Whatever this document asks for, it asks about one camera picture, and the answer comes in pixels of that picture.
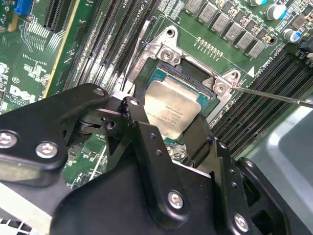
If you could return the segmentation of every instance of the black ram slot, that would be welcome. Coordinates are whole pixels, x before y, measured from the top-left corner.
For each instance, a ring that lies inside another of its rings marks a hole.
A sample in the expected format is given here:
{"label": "black ram slot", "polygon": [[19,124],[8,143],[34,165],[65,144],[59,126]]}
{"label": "black ram slot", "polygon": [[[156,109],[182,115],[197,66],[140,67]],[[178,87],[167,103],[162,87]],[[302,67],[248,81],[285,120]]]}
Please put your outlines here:
{"label": "black ram slot", "polygon": [[[306,60],[297,57],[294,48],[286,47],[249,88],[300,98],[313,85],[313,70],[306,65]],[[290,106],[278,100],[242,94],[212,131],[236,157],[265,135]]]}
{"label": "black ram slot", "polygon": [[45,16],[44,27],[52,32],[60,32],[67,19],[72,0],[51,0]]}

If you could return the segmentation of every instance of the screw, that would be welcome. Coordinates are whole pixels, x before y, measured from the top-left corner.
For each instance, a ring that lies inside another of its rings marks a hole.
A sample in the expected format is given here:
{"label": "screw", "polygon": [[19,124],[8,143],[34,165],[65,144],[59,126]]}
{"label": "screw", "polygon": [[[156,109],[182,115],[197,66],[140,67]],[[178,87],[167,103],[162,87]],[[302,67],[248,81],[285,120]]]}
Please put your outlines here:
{"label": "screw", "polygon": [[175,59],[174,59],[174,63],[175,63],[175,64],[178,64],[178,63],[179,63],[179,58],[175,58]]}
{"label": "screw", "polygon": [[253,168],[252,162],[250,162],[249,160],[245,160],[245,162],[250,168]]}
{"label": "screw", "polygon": [[166,147],[168,154],[170,155],[170,157],[172,157],[172,155],[174,154],[174,151],[171,147]]}
{"label": "screw", "polygon": [[10,132],[0,133],[0,148],[13,147],[18,142],[18,138]]}
{"label": "screw", "polygon": [[224,91],[224,88],[222,86],[217,87],[217,91],[218,93],[222,93]]}
{"label": "screw", "polygon": [[41,158],[53,158],[57,153],[58,148],[53,143],[40,143],[36,147],[36,154]]}
{"label": "screw", "polygon": [[93,92],[95,92],[97,95],[104,96],[104,92],[103,92],[103,90],[100,89],[100,88],[94,89]]}
{"label": "screw", "polygon": [[222,148],[227,148],[227,146],[226,146],[223,142],[220,142],[220,146],[221,146]]}
{"label": "screw", "polygon": [[223,94],[226,91],[226,85],[224,83],[218,83],[216,86],[213,88],[214,92],[217,94]]}
{"label": "screw", "polygon": [[182,197],[176,192],[169,192],[168,194],[168,201],[170,202],[171,206],[175,209],[180,209],[184,205],[184,201]]}
{"label": "screw", "polygon": [[139,105],[139,102],[137,100],[135,100],[135,99],[131,99],[131,103],[133,105]]}
{"label": "screw", "polygon": [[248,232],[248,230],[249,230],[248,224],[246,223],[246,220],[241,215],[235,214],[234,219],[235,219],[235,223],[236,223],[237,227],[241,231]]}
{"label": "screw", "polygon": [[173,59],[173,52],[170,50],[164,50],[161,53],[161,59],[164,60],[165,62],[169,62]]}

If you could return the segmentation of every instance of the pcie slot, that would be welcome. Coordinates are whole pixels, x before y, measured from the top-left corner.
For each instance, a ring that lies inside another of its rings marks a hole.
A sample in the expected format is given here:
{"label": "pcie slot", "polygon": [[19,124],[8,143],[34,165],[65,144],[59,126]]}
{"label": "pcie slot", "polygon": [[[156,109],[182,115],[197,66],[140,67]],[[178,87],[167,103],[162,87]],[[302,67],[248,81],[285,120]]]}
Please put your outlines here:
{"label": "pcie slot", "polygon": [[[272,79],[270,82],[268,82],[268,85],[270,85],[270,87],[267,88],[266,91],[271,94],[276,94],[277,90],[286,82],[288,78],[290,78],[290,74],[293,74],[297,69],[298,66],[296,63],[288,66],[288,69],[282,73],[279,79]],[[249,107],[249,110],[255,110],[262,106],[264,102],[266,102],[268,99],[260,98],[259,96],[254,95],[253,97],[251,97],[251,100],[256,101],[251,102],[251,107]],[[236,116],[232,122],[238,122],[239,120],[248,120],[253,114],[254,112],[242,112],[242,114],[240,116]],[[236,131],[244,125],[244,123],[246,122],[242,122],[240,126],[233,125],[231,128],[227,128],[226,132],[221,132],[221,135],[225,139],[231,138],[234,133],[236,133]]]}
{"label": "pcie slot", "polygon": [[82,73],[86,67],[91,50],[98,38],[103,23],[108,16],[114,0],[99,1],[95,6],[94,17],[88,26],[88,32],[82,40],[81,48],[76,53],[75,60],[71,69],[70,76],[66,81],[63,90],[76,87],[79,84]]}
{"label": "pcie slot", "polygon": [[91,71],[98,71],[100,65],[103,64],[103,60],[107,57],[132,3],[133,1],[131,0],[120,0],[115,3],[108,20],[106,21],[106,26],[102,30],[101,35],[97,40],[97,44],[92,51],[92,63],[90,67],[85,70],[80,84],[85,83],[87,80],[90,83],[95,82],[95,72],[91,73]]}
{"label": "pcie slot", "polygon": [[[294,94],[293,97],[300,98],[301,95],[303,95],[303,93],[308,89],[308,87],[311,87],[311,86],[313,86],[313,79],[308,80],[300,89],[297,90],[297,92]],[[289,103],[284,103],[284,102],[279,102],[279,101],[275,101],[275,102],[279,103],[277,105],[279,109],[275,113],[270,114],[269,116],[271,117],[271,119],[267,119],[266,122],[255,131],[255,133],[262,133],[265,130],[267,130],[267,128],[291,106],[291,104]],[[251,142],[255,138],[256,138],[255,135],[253,135],[243,140],[242,142],[240,142],[240,144],[236,146],[238,148],[236,150],[233,150],[233,156],[237,156],[238,154],[240,154],[246,147],[248,147],[251,144]]]}
{"label": "pcie slot", "polygon": [[[139,5],[133,8],[133,17],[130,18],[130,21],[128,21],[124,25],[121,34],[117,39],[118,43],[115,44],[111,54],[108,56],[108,63],[112,67],[113,76],[116,73],[116,66],[118,66],[118,61],[123,58],[124,54],[128,50],[134,36],[139,29],[139,26],[141,25],[142,21],[147,17],[146,14],[149,11],[152,2],[153,0],[140,1]],[[105,76],[106,74],[103,74],[98,80],[102,81]],[[106,91],[108,91],[109,93],[112,92],[115,85],[117,84],[117,81],[118,77],[115,77],[114,79],[111,78],[110,81],[105,85]]]}
{"label": "pcie slot", "polygon": [[65,24],[72,0],[50,0],[44,27],[52,32],[60,32]]}
{"label": "pcie slot", "polygon": [[[294,94],[291,93],[292,90],[294,90],[294,88],[297,87],[299,83],[301,83],[301,81],[303,81],[302,80],[303,77],[306,77],[306,75],[308,75],[307,71],[302,71],[301,69],[298,69],[298,72],[299,74],[297,75],[295,80],[288,83],[288,85],[285,87],[280,87],[281,89],[283,89],[282,91],[279,92],[280,95],[294,96]],[[277,106],[281,102],[261,97],[259,98],[257,103],[259,104],[257,108],[249,109],[249,110],[252,110],[250,112],[251,115],[249,117],[242,119],[242,120],[245,120],[246,123],[254,123],[254,125],[252,126],[248,125],[248,127],[246,126],[246,127],[239,128],[236,131],[236,133],[234,133],[235,136],[232,135],[229,138],[226,137],[229,140],[231,139],[230,148],[233,148],[235,145],[237,145],[236,143],[241,142],[242,139],[245,137],[245,135],[248,135],[258,125],[258,120],[261,120],[263,117],[267,117],[267,115],[275,108],[275,106]]]}
{"label": "pcie slot", "polygon": [[[260,77],[255,80],[250,89],[257,91],[264,91],[264,87],[268,82],[270,82],[279,72],[279,68],[283,67],[286,63],[291,60],[291,56],[286,56],[285,53],[281,53],[277,57],[276,62],[272,62],[271,68],[275,69],[266,69]],[[228,128],[228,125],[231,124],[231,120],[235,117],[238,117],[244,108],[252,101],[253,96],[249,94],[242,94],[241,97],[236,101],[236,103],[226,112],[223,116],[223,120],[227,120],[226,122],[219,121],[215,127],[213,128],[215,133],[222,133],[224,130]]]}

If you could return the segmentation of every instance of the screwdriver shaft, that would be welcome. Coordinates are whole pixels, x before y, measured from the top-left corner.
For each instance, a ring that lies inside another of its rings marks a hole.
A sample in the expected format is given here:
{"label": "screwdriver shaft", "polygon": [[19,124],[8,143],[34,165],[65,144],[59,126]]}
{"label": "screwdriver shaft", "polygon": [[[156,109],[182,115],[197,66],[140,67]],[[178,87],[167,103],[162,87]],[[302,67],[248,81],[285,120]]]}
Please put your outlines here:
{"label": "screwdriver shaft", "polygon": [[309,107],[309,108],[313,109],[313,103],[307,102],[307,101],[302,101],[302,100],[289,98],[289,97],[276,95],[276,94],[270,94],[270,93],[266,93],[266,92],[250,90],[250,89],[246,89],[246,88],[242,88],[242,87],[232,87],[232,89],[236,90],[236,91],[244,92],[244,93],[255,94],[255,95],[259,95],[259,96],[263,96],[263,97],[267,97],[267,98],[277,99],[277,100],[284,101],[287,103],[297,104],[300,106],[305,106],[305,107]]}

